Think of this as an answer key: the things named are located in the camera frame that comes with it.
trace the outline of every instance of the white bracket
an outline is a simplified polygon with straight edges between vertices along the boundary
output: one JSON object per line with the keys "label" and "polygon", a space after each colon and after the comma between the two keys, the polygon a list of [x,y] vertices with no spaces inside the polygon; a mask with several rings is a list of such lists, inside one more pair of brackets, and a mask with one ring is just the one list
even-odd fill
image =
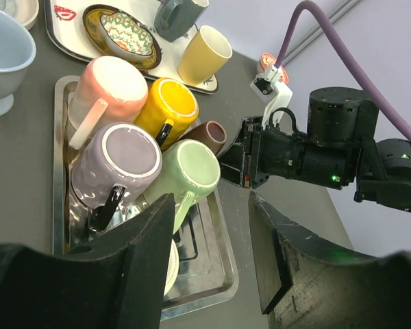
{"label": "white bracket", "polygon": [[[269,117],[272,111],[278,108],[287,108],[289,102],[292,98],[292,91],[289,87],[282,81],[284,73],[282,68],[277,68],[274,65],[267,66],[265,72],[259,73],[256,75],[254,81],[250,84],[250,87],[258,94],[258,96],[266,103],[265,111],[263,114],[262,127],[266,129],[269,125]],[[265,95],[262,93],[262,90],[254,84],[258,79],[264,79],[269,82],[270,87],[273,89],[273,92]],[[276,125],[280,122],[280,119],[283,116],[283,112],[277,112],[273,117],[273,124]]]}

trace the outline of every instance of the light green mug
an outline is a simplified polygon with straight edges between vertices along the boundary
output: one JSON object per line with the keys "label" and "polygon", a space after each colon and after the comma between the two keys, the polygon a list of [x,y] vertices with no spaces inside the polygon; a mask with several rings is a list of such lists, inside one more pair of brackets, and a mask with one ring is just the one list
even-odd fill
{"label": "light green mug", "polygon": [[213,192],[220,177],[221,169],[213,152],[203,143],[186,139],[163,153],[162,170],[142,196],[152,204],[165,193],[174,194],[175,234],[189,208]]}

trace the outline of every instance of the countertop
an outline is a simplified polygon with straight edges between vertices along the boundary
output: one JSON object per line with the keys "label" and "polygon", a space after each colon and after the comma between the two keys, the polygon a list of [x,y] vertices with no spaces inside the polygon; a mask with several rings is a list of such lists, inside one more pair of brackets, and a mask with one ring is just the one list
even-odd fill
{"label": "countertop", "polygon": [[[22,243],[50,253],[53,88],[65,75],[80,75],[86,63],[62,53],[50,41],[42,1],[30,32],[36,41],[36,59],[14,94],[14,107],[0,117],[0,242]],[[262,114],[264,104],[249,87],[255,73],[256,62],[235,52],[217,74],[218,93],[195,93],[201,121],[220,122],[233,139],[243,117]],[[325,188],[273,178],[258,192],[292,220],[351,248]],[[161,328],[268,328],[266,317],[260,314],[251,251],[249,191],[221,181],[219,195],[239,270],[238,292],[228,302],[163,321]]]}

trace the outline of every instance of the yellow mug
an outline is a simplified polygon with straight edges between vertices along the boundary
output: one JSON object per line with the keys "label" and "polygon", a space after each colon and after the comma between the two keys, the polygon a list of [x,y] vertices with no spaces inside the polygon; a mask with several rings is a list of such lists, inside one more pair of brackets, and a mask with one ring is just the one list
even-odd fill
{"label": "yellow mug", "polygon": [[204,25],[192,38],[178,65],[179,76],[196,86],[213,76],[233,55],[232,46],[217,29]]}
{"label": "yellow mug", "polygon": [[198,102],[185,85],[161,77],[152,83],[148,99],[134,124],[155,138],[161,150],[169,148],[199,114]]}

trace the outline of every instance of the light blue mug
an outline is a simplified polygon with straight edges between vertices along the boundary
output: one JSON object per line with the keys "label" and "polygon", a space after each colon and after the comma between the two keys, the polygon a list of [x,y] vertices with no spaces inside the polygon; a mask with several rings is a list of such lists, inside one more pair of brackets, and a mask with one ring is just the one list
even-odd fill
{"label": "light blue mug", "polygon": [[35,41],[30,33],[0,10],[0,116],[14,105],[13,93],[35,55]]}
{"label": "light blue mug", "polygon": [[173,42],[195,24],[208,7],[208,0],[162,0],[154,20],[157,33]]}

